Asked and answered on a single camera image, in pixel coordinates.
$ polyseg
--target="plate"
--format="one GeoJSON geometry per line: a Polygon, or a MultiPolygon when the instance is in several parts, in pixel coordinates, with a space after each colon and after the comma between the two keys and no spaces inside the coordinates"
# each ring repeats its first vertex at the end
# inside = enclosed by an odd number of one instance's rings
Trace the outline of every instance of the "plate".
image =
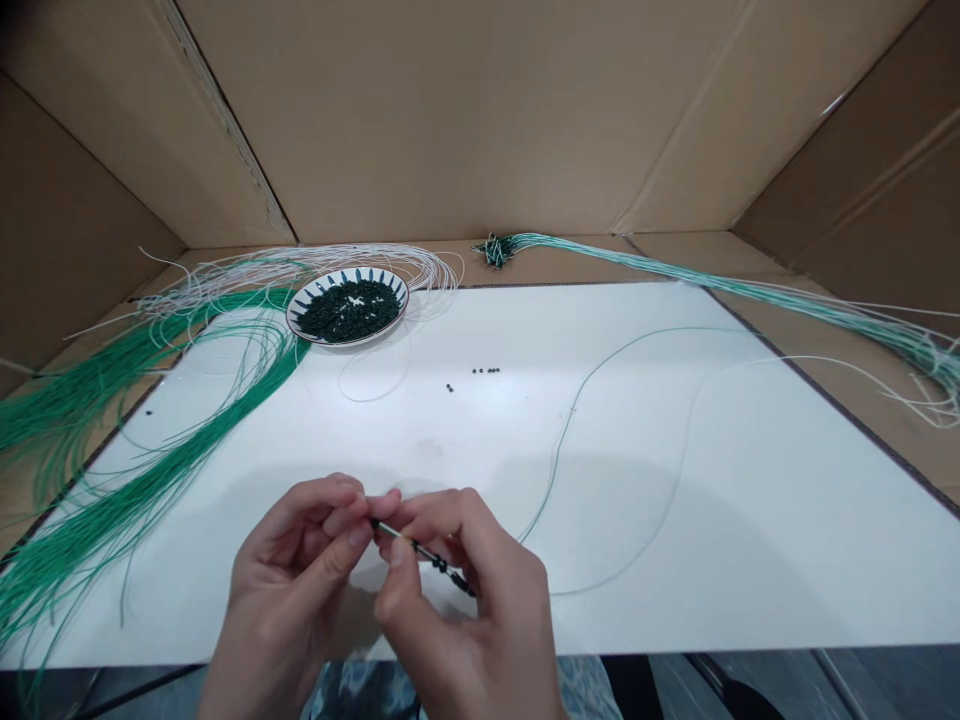
{"type": "Polygon", "coordinates": [[[300,291],[293,296],[290,304],[287,305],[287,325],[290,326],[290,329],[293,330],[294,333],[302,337],[304,340],[309,340],[317,345],[338,348],[353,347],[354,345],[362,345],[370,342],[371,340],[375,340],[376,338],[385,335],[395,328],[403,318],[403,314],[407,310],[407,302],[409,300],[410,291],[407,289],[407,284],[398,275],[395,275],[389,270],[371,267],[356,267],[348,268],[346,270],[335,270],[334,272],[321,275],[320,277],[311,280],[302,288],[300,288],[300,291]],[[349,340],[347,342],[330,342],[317,335],[306,333],[300,329],[300,316],[303,314],[304,310],[310,307],[310,303],[314,298],[320,297],[320,295],[325,293],[327,290],[337,285],[343,285],[343,283],[346,282],[359,282],[361,280],[372,280],[373,282],[378,282],[381,285],[386,285],[393,291],[393,294],[396,295],[397,300],[400,302],[400,312],[397,314],[397,317],[376,332],[365,335],[362,338],[357,338],[356,340],[349,340]]]}

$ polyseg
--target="finger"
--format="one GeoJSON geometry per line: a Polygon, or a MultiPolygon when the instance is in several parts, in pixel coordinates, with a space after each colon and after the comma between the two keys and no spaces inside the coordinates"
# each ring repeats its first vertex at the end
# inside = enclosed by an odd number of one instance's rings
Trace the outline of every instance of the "finger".
{"type": "Polygon", "coordinates": [[[415,495],[414,497],[408,498],[400,503],[400,507],[397,508],[396,512],[378,519],[383,520],[390,527],[397,528],[399,530],[400,528],[406,527],[413,522],[414,518],[422,513],[425,508],[437,502],[441,502],[444,498],[455,495],[457,492],[459,491],[440,490],[438,492],[415,495]]]}
{"type": "MultiPolygon", "coordinates": [[[[327,482],[336,483],[338,485],[348,485],[357,491],[358,496],[363,497],[363,483],[361,483],[352,475],[333,473],[331,475],[327,475],[325,478],[321,478],[321,480],[326,480],[327,482]]],[[[328,508],[318,508],[316,510],[307,510],[306,513],[304,513],[304,517],[310,522],[319,524],[323,522],[324,518],[326,518],[329,514],[330,510],[328,508]]]]}
{"type": "Polygon", "coordinates": [[[281,537],[308,511],[312,511],[314,518],[322,515],[322,518],[315,520],[321,522],[335,508],[346,507],[356,499],[357,489],[350,482],[320,478],[297,483],[257,523],[244,542],[244,548],[260,547],[281,537]]]}
{"type": "Polygon", "coordinates": [[[391,543],[390,570],[373,614],[417,689],[429,693],[445,674],[456,631],[423,597],[414,550],[399,538],[391,543]]]}
{"type": "Polygon", "coordinates": [[[328,538],[335,538],[348,527],[352,527],[362,517],[386,517],[400,507],[400,491],[396,488],[381,497],[360,495],[356,502],[348,507],[334,510],[323,521],[323,532],[328,538]]]}
{"type": "Polygon", "coordinates": [[[357,495],[357,499],[346,507],[340,507],[327,515],[327,519],[320,525],[324,534],[328,538],[335,538],[347,528],[357,524],[357,520],[366,517],[369,513],[370,505],[367,498],[363,495],[357,495]]]}
{"type": "MultiPolygon", "coordinates": [[[[390,562],[390,546],[393,540],[392,535],[386,533],[376,533],[374,540],[377,543],[377,550],[384,561],[390,562]]],[[[429,550],[437,557],[443,558],[450,567],[462,568],[470,566],[470,560],[463,549],[463,545],[456,538],[446,537],[437,538],[429,543],[420,543],[420,545],[429,550]]],[[[426,557],[417,553],[417,560],[420,562],[430,562],[426,557]]]]}
{"type": "Polygon", "coordinates": [[[346,582],[371,539],[373,528],[365,520],[355,522],[352,528],[337,535],[293,581],[287,611],[304,620],[319,612],[346,582]]]}
{"type": "Polygon", "coordinates": [[[402,496],[399,488],[392,488],[380,497],[367,497],[370,505],[370,517],[384,520],[395,515],[400,509],[402,496]]]}
{"type": "Polygon", "coordinates": [[[457,537],[481,580],[496,574],[504,552],[519,547],[473,488],[445,493],[427,504],[401,532],[421,543],[448,535],[457,537]]]}

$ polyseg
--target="hand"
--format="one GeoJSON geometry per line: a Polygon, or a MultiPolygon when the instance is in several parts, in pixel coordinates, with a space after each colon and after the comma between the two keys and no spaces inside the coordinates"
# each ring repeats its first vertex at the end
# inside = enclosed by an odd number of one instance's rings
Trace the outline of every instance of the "hand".
{"type": "Polygon", "coordinates": [[[237,553],[227,614],[210,661],[200,720],[300,717],[320,668],[347,578],[400,492],[363,495],[335,473],[294,485],[237,553]]]}
{"type": "Polygon", "coordinates": [[[377,536],[390,572],[375,614],[427,714],[446,718],[565,718],[557,680],[547,572],[500,527],[477,491],[413,498],[386,522],[462,567],[478,620],[444,621],[420,589],[410,543],[377,536]]]}

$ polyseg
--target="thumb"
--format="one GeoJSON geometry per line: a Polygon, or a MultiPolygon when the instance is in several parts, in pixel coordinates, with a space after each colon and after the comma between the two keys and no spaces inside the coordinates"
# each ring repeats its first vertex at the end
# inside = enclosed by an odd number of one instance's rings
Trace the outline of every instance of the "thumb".
{"type": "Polygon", "coordinates": [[[406,540],[394,538],[390,545],[390,571],[373,612],[416,687],[422,691],[422,683],[435,682],[456,631],[423,597],[416,552],[406,540]]]}
{"type": "Polygon", "coordinates": [[[312,617],[319,612],[347,581],[372,539],[373,528],[366,520],[337,535],[293,581],[291,612],[298,617],[312,617]]]}

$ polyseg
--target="string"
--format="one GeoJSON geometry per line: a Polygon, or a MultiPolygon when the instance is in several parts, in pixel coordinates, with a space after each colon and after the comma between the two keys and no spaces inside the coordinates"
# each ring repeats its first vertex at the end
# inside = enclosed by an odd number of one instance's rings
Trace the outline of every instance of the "string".
{"type": "MultiPolygon", "coordinates": [[[[641,335],[640,337],[634,338],[633,340],[631,340],[630,342],[628,342],[628,343],[626,343],[625,345],[621,346],[620,348],[618,348],[617,350],[615,350],[613,353],[611,353],[610,355],[608,355],[606,358],[604,358],[604,359],[600,362],[599,365],[597,365],[593,370],[590,371],[590,373],[587,374],[587,376],[584,378],[583,382],[580,384],[580,386],[578,387],[578,389],[577,389],[577,391],[576,391],[576,393],[575,393],[575,395],[574,395],[573,402],[572,402],[572,404],[571,404],[571,406],[570,406],[570,411],[567,413],[566,421],[565,421],[565,423],[564,423],[564,425],[563,425],[563,428],[562,428],[562,430],[561,430],[561,432],[560,432],[560,436],[559,436],[559,438],[558,438],[558,440],[557,440],[557,444],[556,444],[556,446],[555,446],[555,448],[554,448],[554,451],[553,451],[553,454],[552,454],[552,457],[551,457],[550,475],[549,475],[549,479],[548,479],[548,482],[547,482],[547,489],[546,489],[546,491],[545,491],[545,493],[544,493],[543,499],[541,500],[539,507],[537,508],[537,510],[536,510],[535,513],[534,513],[533,519],[531,520],[530,524],[526,527],[526,529],[524,529],[524,530],[517,536],[518,542],[520,542],[520,543],[522,544],[522,543],[524,543],[524,542],[528,539],[528,537],[529,537],[530,534],[533,532],[534,528],[537,526],[537,524],[539,523],[540,519],[542,518],[543,513],[544,513],[544,511],[546,510],[546,508],[547,508],[547,506],[548,506],[548,504],[549,504],[549,501],[550,501],[551,497],[554,496],[554,491],[555,491],[555,486],[556,486],[557,468],[559,467],[560,454],[561,454],[561,451],[562,451],[562,448],[563,448],[564,440],[567,438],[567,434],[568,434],[568,431],[569,431],[569,429],[570,429],[570,424],[571,424],[571,421],[572,421],[572,419],[573,419],[574,413],[576,412],[577,403],[578,403],[579,400],[580,400],[580,396],[583,394],[583,391],[584,391],[584,389],[586,388],[586,386],[589,384],[590,380],[591,380],[591,379],[597,374],[597,372],[599,372],[607,363],[609,363],[611,360],[613,360],[615,357],[617,357],[620,353],[622,353],[623,351],[625,351],[625,350],[627,350],[628,348],[632,347],[633,345],[637,344],[638,342],[641,342],[641,341],[646,340],[646,339],[648,339],[648,338],[654,337],[654,336],[656,336],[656,335],[661,335],[661,334],[664,334],[664,333],[687,332],[687,331],[729,332],[729,333],[739,333],[739,334],[746,334],[746,335],[753,335],[753,336],[757,336],[757,337],[762,337],[762,335],[761,335],[760,333],[753,332],[753,331],[750,331],[750,330],[745,330],[745,329],[737,329],[737,328],[716,328],[716,327],[665,328],[665,329],[661,329],[661,330],[656,330],[656,331],[654,331],[654,332],[645,333],[644,335],[641,335]]],[[[847,369],[854,370],[854,371],[856,371],[857,373],[859,373],[860,375],[862,375],[862,376],[866,377],[867,379],[869,379],[872,383],[874,383],[875,385],[877,385],[879,388],[881,388],[881,390],[882,390],[882,392],[880,392],[880,395],[881,395],[881,396],[887,397],[887,398],[891,398],[891,399],[893,399],[893,400],[896,400],[897,402],[901,403],[904,407],[906,407],[906,408],[907,408],[910,412],[912,412],[914,415],[918,416],[918,417],[919,417],[921,420],[923,420],[924,422],[926,422],[926,423],[928,423],[928,424],[930,424],[930,425],[933,425],[934,427],[937,427],[937,428],[940,427],[939,425],[936,425],[935,423],[931,422],[931,420],[930,420],[929,417],[925,416],[923,413],[918,412],[918,411],[916,410],[915,406],[914,406],[914,402],[913,402],[913,401],[910,401],[910,400],[904,398],[903,396],[901,396],[899,393],[896,393],[895,391],[893,391],[893,390],[890,388],[889,385],[887,385],[886,383],[884,383],[883,381],[881,381],[881,380],[880,380],[879,378],[877,378],[876,376],[872,375],[871,373],[867,372],[866,370],[863,370],[862,368],[860,368],[860,367],[858,367],[858,366],[856,366],[856,365],[854,365],[854,364],[852,364],[852,363],[849,363],[849,362],[846,362],[846,361],[843,361],[843,360],[838,360],[838,359],[836,359],[836,358],[822,357],[822,356],[818,356],[818,355],[786,355],[786,356],[779,356],[779,357],[772,357],[772,358],[763,358],[763,359],[759,359],[759,360],[748,360],[748,361],[741,362],[741,363],[735,363],[734,365],[730,365],[730,366],[725,367],[725,368],[723,368],[723,369],[721,369],[721,370],[718,370],[717,372],[715,372],[715,373],[709,375],[708,377],[704,378],[704,379],[700,382],[700,384],[697,386],[697,389],[696,389],[696,391],[695,391],[695,393],[694,393],[693,400],[692,400],[692,402],[691,402],[691,404],[690,404],[690,408],[689,408],[688,413],[687,413],[686,423],[685,423],[685,425],[684,425],[683,443],[682,443],[682,446],[681,446],[680,458],[679,458],[679,461],[678,461],[678,464],[677,464],[677,471],[676,471],[676,473],[675,473],[675,475],[674,475],[674,481],[673,481],[673,483],[671,484],[670,490],[669,490],[669,492],[668,492],[667,501],[666,501],[664,510],[663,510],[663,512],[660,514],[659,520],[657,521],[657,523],[656,523],[656,525],[655,525],[655,527],[654,527],[654,529],[653,529],[653,533],[649,536],[649,538],[647,539],[647,541],[644,542],[644,543],[635,551],[635,553],[634,553],[633,555],[631,555],[631,556],[629,557],[629,559],[628,559],[620,568],[618,568],[618,569],[617,569],[616,571],[614,571],[613,573],[610,573],[609,575],[607,575],[606,577],[604,577],[603,579],[601,579],[601,580],[599,580],[599,581],[590,583],[590,584],[585,585],[585,586],[580,587],[580,588],[576,588],[576,589],[574,589],[574,590],[565,590],[565,591],[562,591],[562,592],[551,592],[551,593],[550,593],[551,597],[565,597],[565,596],[569,596],[569,595],[581,594],[581,593],[584,593],[584,592],[589,592],[589,591],[591,591],[591,590],[595,590],[595,589],[597,589],[597,588],[600,588],[600,587],[603,587],[604,585],[609,584],[610,582],[613,582],[614,580],[616,580],[617,578],[619,578],[620,576],[622,576],[630,567],[632,567],[633,564],[636,563],[636,562],[643,556],[643,554],[647,551],[647,549],[653,544],[653,542],[654,542],[654,541],[657,539],[657,537],[660,535],[660,532],[661,532],[661,530],[663,529],[664,525],[666,524],[666,521],[667,521],[668,516],[670,515],[670,511],[671,511],[671,509],[672,509],[672,507],[673,507],[673,503],[674,503],[674,500],[675,500],[675,498],[676,498],[677,490],[678,490],[679,485],[680,485],[680,482],[681,482],[681,480],[682,480],[682,478],[683,478],[683,471],[684,471],[684,468],[685,468],[685,466],[686,466],[686,461],[687,461],[687,457],[688,457],[688,450],[689,450],[689,447],[690,447],[690,437],[691,437],[691,435],[692,435],[692,428],[693,428],[693,422],[694,422],[694,418],[695,418],[695,414],[696,414],[696,409],[697,409],[697,407],[698,407],[698,405],[699,405],[699,402],[700,402],[700,399],[701,399],[701,397],[702,397],[702,394],[703,394],[704,389],[705,389],[708,385],[710,385],[710,384],[712,384],[713,382],[715,382],[718,378],[722,377],[724,374],[726,374],[726,373],[728,373],[728,372],[731,372],[731,371],[733,371],[733,370],[736,370],[736,369],[738,369],[738,368],[743,368],[743,367],[748,367],[748,366],[753,366],[753,365],[763,365],[763,364],[768,364],[768,363],[782,363],[783,361],[786,361],[786,360],[818,360],[818,361],[822,361],[822,362],[829,362],[829,363],[837,364],[837,365],[840,365],[840,366],[845,367],[845,368],[847,368],[847,369]]]]}

